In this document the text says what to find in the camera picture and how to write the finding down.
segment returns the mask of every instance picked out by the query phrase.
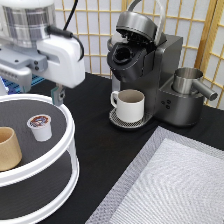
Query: single-serve coffee machine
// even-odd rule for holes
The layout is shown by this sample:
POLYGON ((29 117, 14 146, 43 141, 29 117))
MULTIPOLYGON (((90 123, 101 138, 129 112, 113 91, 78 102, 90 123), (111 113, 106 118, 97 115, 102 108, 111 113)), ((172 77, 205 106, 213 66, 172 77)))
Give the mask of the single-serve coffee machine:
POLYGON ((151 117, 180 127, 194 125, 205 97, 214 100, 217 93, 200 82, 200 70, 178 69, 183 38, 162 32, 165 13, 160 1, 158 27, 147 16, 133 12, 140 1, 133 1, 121 13, 116 26, 119 34, 108 41, 107 62, 113 72, 113 90, 134 89, 145 95, 145 116, 128 124, 117 119, 114 109, 110 120, 126 129, 139 128, 151 117))

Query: cable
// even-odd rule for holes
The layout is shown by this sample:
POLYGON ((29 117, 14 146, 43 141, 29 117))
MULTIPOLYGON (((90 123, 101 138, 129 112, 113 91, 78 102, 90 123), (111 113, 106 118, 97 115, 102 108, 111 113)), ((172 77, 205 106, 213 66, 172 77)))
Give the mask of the cable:
POLYGON ((74 14, 74 12, 75 12, 75 9, 76 9, 77 4, 78 4, 78 0, 75 1, 74 5, 73 5, 73 7, 72 7, 72 11, 71 11, 71 13, 70 13, 70 15, 69 15, 69 17, 68 17, 68 20, 67 20, 67 22, 66 22, 65 27, 64 27, 63 30, 67 30, 68 25, 69 25, 69 23, 70 23, 70 21, 71 21, 71 19, 72 19, 72 16, 73 16, 73 14, 74 14))
POLYGON ((76 39, 77 41, 78 41, 78 43, 79 43, 79 45, 80 45, 80 48, 81 48, 81 55, 80 55, 80 58, 79 58, 79 61, 80 60, 82 60, 83 59, 83 57, 84 57, 84 47, 83 47, 83 44, 82 44, 82 42, 79 40, 79 38, 77 38, 75 35, 72 35, 72 37, 74 38, 74 39, 76 39))
POLYGON ((66 38, 74 38, 79 43, 80 48, 81 48, 81 55, 80 55, 79 61, 83 59, 83 57, 84 57, 83 44, 76 36, 74 36, 74 34, 72 32, 69 32, 67 30, 61 30, 61 29, 59 29, 55 26, 48 26, 47 27, 47 32, 48 32, 48 34, 63 36, 63 37, 66 37, 66 38))

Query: mug handle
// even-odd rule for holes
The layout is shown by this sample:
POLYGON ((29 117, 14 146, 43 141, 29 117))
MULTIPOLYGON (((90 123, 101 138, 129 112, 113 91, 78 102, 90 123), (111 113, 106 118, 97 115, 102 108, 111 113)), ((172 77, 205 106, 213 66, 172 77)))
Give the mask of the mug handle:
POLYGON ((114 95, 115 95, 115 94, 118 96, 119 92, 118 92, 118 91, 114 91, 114 92, 111 93, 111 96, 110 96, 110 102, 111 102, 111 104, 112 104, 115 108, 117 108, 117 104, 114 102, 114 95))

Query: black tabletop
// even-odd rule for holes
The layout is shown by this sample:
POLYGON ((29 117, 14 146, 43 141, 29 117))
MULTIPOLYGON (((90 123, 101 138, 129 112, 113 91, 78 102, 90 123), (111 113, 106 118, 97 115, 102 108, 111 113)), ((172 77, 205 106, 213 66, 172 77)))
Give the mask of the black tabletop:
MULTIPOLYGON (((44 81, 31 93, 50 96, 54 86, 44 81)), ((111 80, 87 74, 81 85, 66 90, 64 104, 76 125, 80 177, 65 204, 41 223, 85 223, 158 126, 224 150, 224 111, 206 106, 201 121, 191 128, 152 119, 136 132, 116 129, 109 122, 111 86, 111 80)))

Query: coffee machine drip tray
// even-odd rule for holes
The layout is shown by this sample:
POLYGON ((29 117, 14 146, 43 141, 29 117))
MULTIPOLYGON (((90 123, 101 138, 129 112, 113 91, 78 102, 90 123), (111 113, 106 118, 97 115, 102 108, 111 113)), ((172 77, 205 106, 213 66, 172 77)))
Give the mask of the coffee machine drip tray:
POLYGON ((116 108, 110 111, 109 119, 112 124, 114 124, 116 127, 124 129, 126 131, 134 131, 136 129, 139 129, 143 126, 145 126, 149 120, 152 118, 152 115, 149 113, 145 113, 144 117, 137 122, 134 123, 127 123, 122 120, 120 120, 116 115, 116 108))

